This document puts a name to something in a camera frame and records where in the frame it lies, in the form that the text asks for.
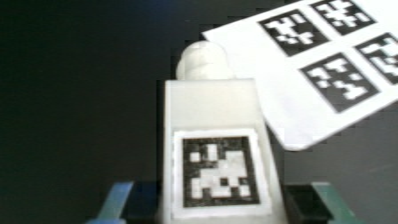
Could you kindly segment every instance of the black background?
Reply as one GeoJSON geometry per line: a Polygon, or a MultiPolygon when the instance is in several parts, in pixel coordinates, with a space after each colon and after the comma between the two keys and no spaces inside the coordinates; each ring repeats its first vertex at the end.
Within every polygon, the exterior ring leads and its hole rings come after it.
{"type": "MultiPolygon", "coordinates": [[[[1,1],[0,223],[83,223],[111,183],[156,180],[157,81],[198,32],[284,4],[1,1]]],[[[271,137],[280,180],[330,181],[376,224],[398,220],[396,109],[300,153],[271,137]]]]}

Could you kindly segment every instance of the white plastic surface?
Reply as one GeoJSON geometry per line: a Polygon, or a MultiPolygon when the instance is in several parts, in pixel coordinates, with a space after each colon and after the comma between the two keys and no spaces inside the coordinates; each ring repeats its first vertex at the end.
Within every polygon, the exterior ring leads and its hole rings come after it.
{"type": "Polygon", "coordinates": [[[252,80],[168,81],[165,84],[165,148],[163,148],[163,194],[159,222],[165,224],[285,224],[278,178],[269,150],[264,120],[252,80]],[[209,130],[252,130],[257,135],[260,172],[271,202],[271,213],[181,218],[173,203],[181,200],[173,191],[181,157],[173,155],[175,133],[209,130]]]}

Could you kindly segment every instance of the black square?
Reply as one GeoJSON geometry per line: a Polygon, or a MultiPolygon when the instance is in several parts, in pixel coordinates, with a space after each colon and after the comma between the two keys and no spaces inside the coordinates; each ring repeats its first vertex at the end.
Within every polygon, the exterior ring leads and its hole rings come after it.
{"type": "Polygon", "coordinates": [[[394,36],[385,33],[355,48],[381,76],[392,84],[398,84],[398,41],[394,36]]]}
{"type": "Polygon", "coordinates": [[[298,10],[262,20],[259,25],[287,56],[292,56],[328,41],[298,10]]]}
{"type": "Polygon", "coordinates": [[[227,178],[220,178],[220,186],[229,186],[227,178]]]}
{"type": "Polygon", "coordinates": [[[182,207],[188,208],[250,204],[259,204],[259,194],[248,137],[182,139],[182,207]],[[205,155],[198,162],[197,160],[191,161],[191,153],[197,153],[197,149],[200,154],[205,155]],[[239,169],[230,166],[230,161],[234,161],[234,165],[237,164],[239,169]],[[195,187],[191,184],[193,179],[200,181],[200,184],[207,182],[205,176],[204,178],[200,176],[204,171],[214,171],[214,173],[218,173],[218,176],[211,176],[211,181],[218,181],[211,182],[211,186],[200,185],[200,187],[195,187]],[[239,178],[244,180],[244,187],[248,186],[248,196],[239,195],[239,178]],[[214,195],[218,193],[213,192],[213,189],[218,187],[227,189],[230,195],[214,195]],[[200,197],[193,197],[193,188],[198,189],[195,192],[200,192],[200,197]]]}
{"type": "Polygon", "coordinates": [[[324,0],[310,6],[340,35],[374,23],[367,13],[349,0],[324,0]]]}
{"type": "Polygon", "coordinates": [[[337,112],[378,93],[340,53],[301,68],[301,73],[337,112]]]}

